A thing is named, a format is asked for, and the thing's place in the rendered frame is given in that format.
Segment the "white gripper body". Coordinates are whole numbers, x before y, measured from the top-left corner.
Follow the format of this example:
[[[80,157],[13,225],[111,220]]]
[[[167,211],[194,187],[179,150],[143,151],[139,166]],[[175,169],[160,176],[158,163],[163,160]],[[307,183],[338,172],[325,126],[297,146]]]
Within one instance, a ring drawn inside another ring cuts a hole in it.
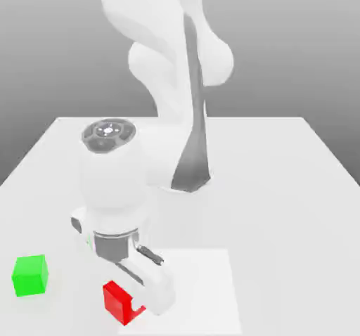
[[[106,235],[81,232],[108,277],[128,292],[138,306],[157,316],[175,302],[174,279],[164,259],[142,243],[139,232]]]

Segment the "small green cube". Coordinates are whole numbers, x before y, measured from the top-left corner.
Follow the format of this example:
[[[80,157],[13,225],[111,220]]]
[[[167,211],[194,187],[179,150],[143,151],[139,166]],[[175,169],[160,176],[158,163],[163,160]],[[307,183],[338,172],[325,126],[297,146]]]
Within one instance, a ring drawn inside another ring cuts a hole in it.
[[[46,292],[49,270],[44,254],[18,257],[11,275],[17,297]]]

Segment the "small red cube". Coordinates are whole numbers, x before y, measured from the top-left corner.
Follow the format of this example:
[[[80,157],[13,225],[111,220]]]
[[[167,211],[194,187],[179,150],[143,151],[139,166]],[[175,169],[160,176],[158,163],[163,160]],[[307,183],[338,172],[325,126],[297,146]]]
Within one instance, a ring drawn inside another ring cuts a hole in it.
[[[113,280],[103,285],[103,301],[105,309],[122,325],[128,325],[146,310],[144,305],[134,308],[134,298]]]

